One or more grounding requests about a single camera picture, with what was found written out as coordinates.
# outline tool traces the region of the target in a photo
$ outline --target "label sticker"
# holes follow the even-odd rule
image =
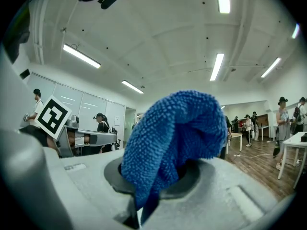
[[[77,163],[73,165],[67,165],[64,167],[67,172],[73,172],[78,171],[86,168],[86,165],[84,163]]]

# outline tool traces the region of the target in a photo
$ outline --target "ceiling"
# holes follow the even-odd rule
[[[219,13],[218,0],[118,0],[107,10],[97,1],[46,0],[39,15],[33,4],[32,30],[43,17],[44,64],[131,98],[139,94],[122,80],[144,85],[145,94],[178,79],[191,88],[208,84],[217,53],[225,55],[217,82],[261,83],[265,68],[277,57],[277,69],[289,65],[297,48],[291,38],[295,22],[276,0],[230,0],[229,14]],[[40,61],[34,41],[28,53]],[[102,67],[66,53],[63,43],[75,44]]]

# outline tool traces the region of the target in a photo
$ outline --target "desk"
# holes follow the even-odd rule
[[[278,124],[273,125],[273,128],[274,128],[273,141],[275,141],[275,135],[276,135],[276,129],[277,129],[277,127],[278,127]],[[306,132],[306,131],[307,131],[307,123],[304,124],[304,132]]]
[[[263,141],[263,129],[264,128],[268,128],[269,126],[268,125],[266,125],[266,126],[259,126],[258,127],[258,129],[261,129],[262,131],[261,131],[261,140]]]
[[[296,182],[294,184],[294,187],[296,187],[298,180],[302,174],[304,165],[305,165],[305,160],[306,160],[306,155],[307,155],[307,142],[301,142],[301,137],[305,134],[306,132],[298,132],[295,136],[290,137],[288,140],[285,140],[284,143],[284,152],[283,152],[283,163],[282,163],[282,167],[279,171],[279,175],[278,175],[278,179],[281,178],[282,174],[283,174],[283,169],[284,169],[284,165],[286,163],[286,158],[287,158],[287,147],[295,147],[295,148],[305,148],[305,152],[304,152],[304,156],[303,156],[303,162],[301,165],[301,168],[299,170],[298,173],[298,177],[296,179]]]
[[[242,134],[239,133],[231,133],[232,138],[240,137],[240,151],[242,151]],[[226,154],[228,154],[228,147],[230,145],[230,141],[227,142],[226,145]]]

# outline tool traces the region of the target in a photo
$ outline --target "microfiber cloth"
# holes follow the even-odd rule
[[[121,165],[122,176],[136,186],[137,209],[178,181],[177,168],[188,159],[216,157],[226,136],[212,95],[179,91],[157,101],[133,129]]]

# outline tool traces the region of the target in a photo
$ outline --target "cable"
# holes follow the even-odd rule
[[[72,44],[71,47],[72,47],[73,45],[76,45],[76,44]],[[80,46],[80,44],[76,45],[76,48],[75,48],[75,49],[77,49],[79,46]]]
[[[264,155],[268,155],[268,156],[273,156],[273,154],[259,154],[257,156],[253,156],[253,157],[249,157],[249,156],[244,156],[244,155],[234,155],[235,157],[245,157],[245,158],[255,158],[255,157],[258,157],[258,156],[264,156]]]
[[[232,159],[232,160],[230,161],[230,163],[232,163],[237,157],[240,157],[240,156],[239,156],[240,154],[241,154],[241,152],[239,152],[239,154],[236,154],[235,158]]]

